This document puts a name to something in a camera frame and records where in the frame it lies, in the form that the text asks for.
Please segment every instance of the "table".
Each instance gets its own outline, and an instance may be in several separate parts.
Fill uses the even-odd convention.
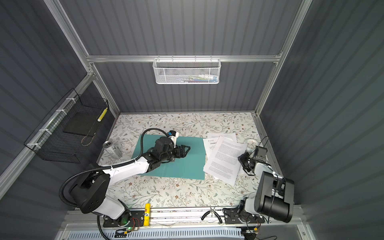
[[[104,152],[99,165],[115,164],[132,157],[140,134],[155,127],[174,129],[180,136],[207,137],[207,132],[235,132],[238,142],[247,138],[260,140],[251,113],[182,113],[119,115],[110,139],[122,145],[122,158],[114,160]],[[149,134],[159,135],[157,131]],[[244,196],[257,191],[259,179],[239,176],[235,186],[205,174],[205,180],[134,175],[110,186],[107,194],[121,199],[129,208],[236,206]]]

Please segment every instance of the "pliers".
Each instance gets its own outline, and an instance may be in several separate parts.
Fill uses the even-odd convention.
[[[218,218],[218,223],[222,224],[223,223],[223,220],[221,220],[221,217],[220,215],[215,211],[215,207],[214,208],[211,208],[210,210],[208,210],[206,213],[204,213],[204,215],[201,217],[201,220],[204,220],[204,218],[206,216],[208,216],[208,214],[211,214],[213,216],[213,214],[215,214],[215,216]]]

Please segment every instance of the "yellow object in basket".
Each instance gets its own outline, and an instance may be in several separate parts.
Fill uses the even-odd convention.
[[[107,110],[108,108],[105,108],[103,113],[99,116],[99,118],[97,119],[98,122],[101,122],[101,120],[103,119],[103,117],[105,116],[105,114],[107,113]]]
[[[151,204],[145,205],[144,211],[144,226],[149,226],[149,213],[151,212]]]

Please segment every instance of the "teal mat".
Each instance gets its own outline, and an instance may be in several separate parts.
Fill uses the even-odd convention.
[[[159,139],[160,135],[146,134],[143,140],[143,152],[148,151],[151,147],[155,146],[155,141]],[[163,163],[150,172],[142,175],[154,177],[180,177],[187,179],[200,179],[204,180],[205,173],[203,167],[205,165],[205,148],[203,139],[200,137],[178,137],[177,145],[190,146],[191,150],[184,158],[176,158],[174,162]],[[140,138],[136,144],[133,157],[140,154]]]

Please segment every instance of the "dark gray wall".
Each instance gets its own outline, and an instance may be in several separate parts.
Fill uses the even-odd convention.
[[[315,1],[261,114],[319,240],[384,237],[383,11]]]
[[[157,84],[152,63],[97,63],[121,112],[255,110],[273,63],[222,63],[218,84]]]
[[[272,55],[300,0],[61,3],[91,55]]]
[[[0,1],[0,173],[50,109],[85,74],[42,0]],[[84,94],[100,97],[93,84]],[[97,160],[113,120],[108,112],[89,146],[89,161]],[[0,238],[53,239],[69,209],[58,198],[58,189],[87,164],[34,157],[0,200]]]

